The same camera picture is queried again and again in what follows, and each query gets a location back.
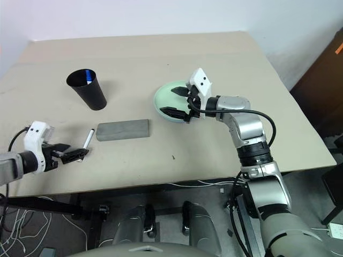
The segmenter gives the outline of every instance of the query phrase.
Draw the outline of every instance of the black cup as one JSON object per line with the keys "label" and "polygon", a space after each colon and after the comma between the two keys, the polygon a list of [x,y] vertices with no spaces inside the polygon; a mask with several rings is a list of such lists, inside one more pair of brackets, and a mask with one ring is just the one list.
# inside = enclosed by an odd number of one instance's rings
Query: black cup
{"label": "black cup", "polygon": [[105,108],[107,102],[94,71],[90,69],[74,71],[67,77],[66,83],[78,93],[92,110],[98,111]]}

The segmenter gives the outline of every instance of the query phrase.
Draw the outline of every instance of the beige tabletop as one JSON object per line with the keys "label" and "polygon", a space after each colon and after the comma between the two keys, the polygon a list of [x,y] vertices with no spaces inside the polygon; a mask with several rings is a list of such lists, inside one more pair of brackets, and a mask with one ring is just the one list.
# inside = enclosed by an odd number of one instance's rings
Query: beige tabletop
{"label": "beige tabletop", "polygon": [[[248,98],[278,128],[271,147],[281,171],[335,165],[321,138],[280,81],[256,42],[244,32],[102,37],[31,43],[0,82],[0,151],[34,120],[55,127],[51,143],[82,147],[98,123],[149,119],[150,137],[99,142],[82,163],[59,164],[11,183],[11,196],[85,192],[110,188],[224,178],[240,169],[228,128],[213,118],[169,122],[153,96],[167,82],[187,80],[202,67],[213,95]],[[66,85],[74,70],[92,69],[107,98],[89,109]],[[263,120],[267,138],[271,128]],[[14,149],[22,152],[23,138]]]}

